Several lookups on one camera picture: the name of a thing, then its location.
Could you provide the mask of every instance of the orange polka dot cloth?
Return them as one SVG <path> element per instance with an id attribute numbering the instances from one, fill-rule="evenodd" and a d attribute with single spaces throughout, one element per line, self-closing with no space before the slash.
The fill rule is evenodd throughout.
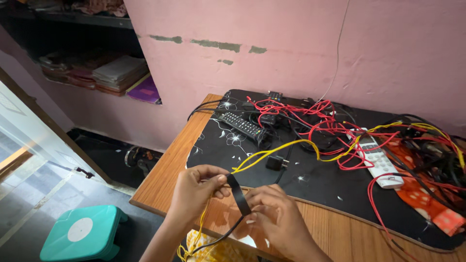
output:
<path id="1" fill-rule="evenodd" d="M 186 237 L 186 246 L 189 250 L 194 250 L 202 245 L 214 242 L 215 238 L 201 234 L 197 245 L 193 247 L 194 239 L 199 234 L 196 230 L 191 230 Z M 188 258 L 188 262 L 259 262 L 257 256 L 242 251 L 225 241 L 220 241 L 216 245 L 212 245 L 199 250 Z"/>
<path id="2" fill-rule="evenodd" d="M 410 151 L 405 150 L 403 146 L 400 146 L 399 141 L 392 141 L 387 144 L 388 148 L 395 154 L 405 165 L 410 169 L 414 169 L 416 166 L 413 161 L 413 155 Z M 411 176 L 407 171 L 397 168 L 399 173 Z M 429 176 L 418 173 L 421 178 L 429 179 Z M 451 209 L 440 204 L 437 200 L 432 198 L 429 193 L 414 179 L 405 179 L 404 185 L 401 188 L 395 189 L 398 196 L 414 208 L 419 214 L 425 219 L 431 221 L 437 227 L 439 227 L 445 234 L 453 236 L 456 233 L 463 232 L 465 229 L 462 227 L 466 223 L 466 219 L 460 214 L 452 211 Z M 426 185 L 434 192 L 439 198 L 445 200 L 440 194 L 436 187 Z M 461 198 L 445 190 L 445 194 L 455 203 L 460 203 Z"/>

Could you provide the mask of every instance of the power adapter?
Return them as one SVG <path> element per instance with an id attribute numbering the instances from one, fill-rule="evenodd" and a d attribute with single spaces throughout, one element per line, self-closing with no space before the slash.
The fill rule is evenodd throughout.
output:
<path id="1" fill-rule="evenodd" d="M 288 167 L 290 161 L 283 159 L 281 156 L 269 156 L 265 167 L 275 171 L 279 171 L 282 167 Z"/>

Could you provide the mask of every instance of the black electrical tape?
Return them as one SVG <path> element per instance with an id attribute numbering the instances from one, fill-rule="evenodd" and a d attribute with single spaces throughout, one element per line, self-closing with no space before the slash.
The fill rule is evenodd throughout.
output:
<path id="1" fill-rule="evenodd" d="M 240 209 L 242 216 L 247 216 L 251 213 L 251 209 L 244 198 L 243 191 L 241 190 L 240 185 L 236 181 L 236 178 L 230 173 L 226 175 L 226 182 L 230 185 L 233 193 L 234 200 Z"/>

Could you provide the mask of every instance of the black remote control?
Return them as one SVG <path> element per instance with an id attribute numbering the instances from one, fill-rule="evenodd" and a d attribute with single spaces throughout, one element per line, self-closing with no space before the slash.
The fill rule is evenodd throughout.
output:
<path id="1" fill-rule="evenodd" d="M 283 93 L 278 93 L 278 92 L 269 92 L 267 99 L 277 101 L 281 103 L 281 99 L 283 97 Z M 277 103 L 274 103 L 272 101 L 265 101 L 264 103 L 261 103 L 260 106 L 266 106 L 266 105 L 278 105 Z M 277 121 L 276 115 L 272 114 L 265 114 L 260 117 L 260 122 L 263 124 L 270 124 L 274 125 L 275 122 Z"/>
<path id="2" fill-rule="evenodd" d="M 256 127 L 251 122 L 246 121 L 240 116 L 237 116 L 230 112 L 222 114 L 220 117 L 218 117 L 218 119 L 234 127 L 235 129 L 237 129 L 247 137 L 252 138 L 253 140 L 257 140 L 257 137 L 260 135 L 261 132 L 263 132 L 262 129 Z"/>

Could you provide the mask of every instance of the wooden table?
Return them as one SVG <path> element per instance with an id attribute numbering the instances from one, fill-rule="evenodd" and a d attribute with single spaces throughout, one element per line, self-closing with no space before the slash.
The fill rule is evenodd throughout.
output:
<path id="1" fill-rule="evenodd" d="M 209 94 L 204 102 L 221 98 L 222 96 Z M 215 108 L 217 104 L 212 103 L 206 107 Z M 211 114 L 211 112 L 197 112 L 191 117 L 130 199 L 131 204 L 166 216 L 178 173 L 185 169 L 188 154 Z M 399 249 L 391 248 L 383 230 L 373 225 L 302 201 L 297 201 L 297 204 L 313 238 L 335 262 L 413 261 L 407 259 L 406 255 Z M 218 238 L 226 233 L 240 216 L 232 196 L 223 200 L 212 199 L 207 211 L 203 233 Z M 194 229 L 199 229 L 199 222 L 196 223 Z M 226 241 L 269 260 L 286 261 L 276 249 L 271 246 L 267 247 L 262 230 L 257 228 L 254 223 L 246 224 L 243 221 L 232 235 Z M 254 239 L 257 248 L 235 240 L 247 235 Z M 394 236 L 394 238 L 420 261 L 466 262 L 465 245 L 458 248 L 456 252 L 442 254 L 427 250 L 401 237 Z"/>

